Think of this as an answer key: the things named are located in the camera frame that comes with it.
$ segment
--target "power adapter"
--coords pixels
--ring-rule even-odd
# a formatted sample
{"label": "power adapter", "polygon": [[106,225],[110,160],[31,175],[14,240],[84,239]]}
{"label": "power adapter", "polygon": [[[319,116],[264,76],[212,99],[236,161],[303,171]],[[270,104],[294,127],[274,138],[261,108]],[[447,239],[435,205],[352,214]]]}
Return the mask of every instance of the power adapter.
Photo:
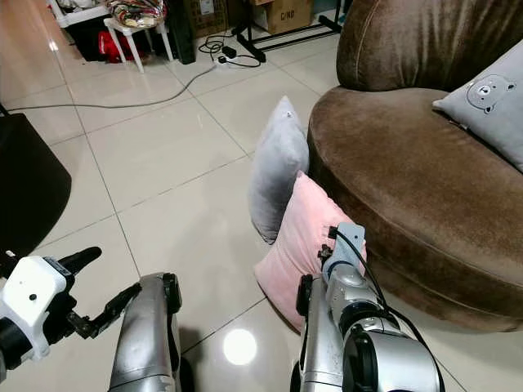
{"label": "power adapter", "polygon": [[236,49],[233,49],[232,47],[223,47],[221,52],[230,59],[234,59],[236,57]]}

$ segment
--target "stool leg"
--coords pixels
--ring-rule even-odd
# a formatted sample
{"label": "stool leg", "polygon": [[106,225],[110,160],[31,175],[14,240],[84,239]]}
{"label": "stool leg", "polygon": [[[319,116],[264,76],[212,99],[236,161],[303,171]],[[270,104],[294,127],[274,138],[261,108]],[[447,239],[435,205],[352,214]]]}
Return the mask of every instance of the stool leg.
{"label": "stool leg", "polygon": [[154,51],[154,49],[153,49],[153,41],[150,39],[149,29],[145,29],[144,32],[145,32],[145,37],[147,38],[147,43],[149,43],[150,51]]}
{"label": "stool leg", "polygon": [[125,55],[123,54],[122,47],[120,46],[120,42],[118,40],[118,37],[116,36],[116,32],[112,27],[107,26],[107,29],[109,30],[109,34],[113,39],[114,45],[116,45],[116,48],[118,49],[118,53],[120,54],[120,60],[122,60],[122,62],[125,63]]}
{"label": "stool leg", "polygon": [[165,29],[165,24],[163,22],[159,24],[158,29],[162,34],[163,45],[165,45],[165,50],[167,51],[167,58],[169,59],[169,61],[173,61],[174,59],[172,58],[171,45],[169,45],[169,38],[167,38],[167,30]]}
{"label": "stool leg", "polygon": [[129,42],[129,47],[131,48],[132,56],[134,57],[134,61],[136,62],[138,69],[141,73],[144,73],[144,67],[141,65],[140,56],[138,55],[138,50],[134,44],[134,39],[132,39],[132,34],[126,35],[125,37],[127,38],[127,42]]}

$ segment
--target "robotic arm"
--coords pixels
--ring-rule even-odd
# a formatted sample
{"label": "robotic arm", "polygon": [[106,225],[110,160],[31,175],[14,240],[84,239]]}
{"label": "robotic arm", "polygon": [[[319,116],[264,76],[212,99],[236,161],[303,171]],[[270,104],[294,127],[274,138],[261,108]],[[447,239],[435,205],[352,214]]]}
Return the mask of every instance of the robotic arm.
{"label": "robotic arm", "polygon": [[69,294],[74,276],[101,254],[89,247],[59,261],[51,257],[27,256],[18,260],[8,252],[9,261],[0,265],[0,276],[8,278],[0,291],[0,382],[7,370],[25,360],[38,361],[49,346],[78,333],[95,338],[115,321],[141,290],[135,283],[120,292],[90,320],[73,311],[77,301]]}
{"label": "robotic arm", "polygon": [[[291,390],[445,392],[415,326],[388,306],[372,271],[367,268],[365,278],[356,267],[363,260],[364,228],[341,223],[329,237],[334,249],[323,245],[318,255],[322,274],[303,276],[298,289],[297,311],[306,322]],[[417,340],[401,331],[395,315]]]}

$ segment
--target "plastic bag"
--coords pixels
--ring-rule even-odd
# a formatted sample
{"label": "plastic bag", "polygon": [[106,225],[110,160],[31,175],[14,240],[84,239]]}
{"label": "plastic bag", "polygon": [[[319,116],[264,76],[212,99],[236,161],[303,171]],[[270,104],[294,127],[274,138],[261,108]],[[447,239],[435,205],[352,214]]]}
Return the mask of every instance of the plastic bag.
{"label": "plastic bag", "polygon": [[110,14],[127,27],[154,27],[167,15],[163,0],[109,0]]}

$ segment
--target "white stool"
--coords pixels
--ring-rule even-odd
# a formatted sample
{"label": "white stool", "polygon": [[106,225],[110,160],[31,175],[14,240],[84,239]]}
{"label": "white stool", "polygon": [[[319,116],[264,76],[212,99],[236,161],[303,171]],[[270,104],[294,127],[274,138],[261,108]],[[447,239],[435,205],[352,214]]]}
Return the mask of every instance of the white stool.
{"label": "white stool", "polygon": [[[125,55],[123,54],[122,47],[120,46],[120,42],[118,42],[118,37],[116,36],[115,30],[118,30],[120,33],[122,33],[125,36],[125,38],[127,39],[127,42],[129,42],[129,47],[131,48],[132,56],[134,57],[134,61],[136,62],[138,69],[140,70],[141,73],[144,73],[144,67],[141,64],[140,56],[138,55],[138,50],[136,49],[136,45],[134,44],[132,35],[139,31],[145,30],[145,36],[147,37],[147,42],[149,43],[150,50],[153,51],[153,43],[150,39],[149,28],[127,27],[127,26],[120,24],[114,18],[104,19],[104,25],[109,30],[109,34],[111,34],[111,38],[113,39],[114,44],[118,48],[118,53],[120,54],[120,59],[122,59],[122,62],[125,63],[125,61],[126,61]],[[158,25],[156,26],[156,31],[158,33],[162,34],[163,45],[165,45],[165,50],[167,51],[167,57],[168,57],[169,61],[173,61],[174,59],[172,58],[171,45],[169,45],[169,40],[167,38],[167,30],[165,29],[165,24],[163,22],[158,23]]]}

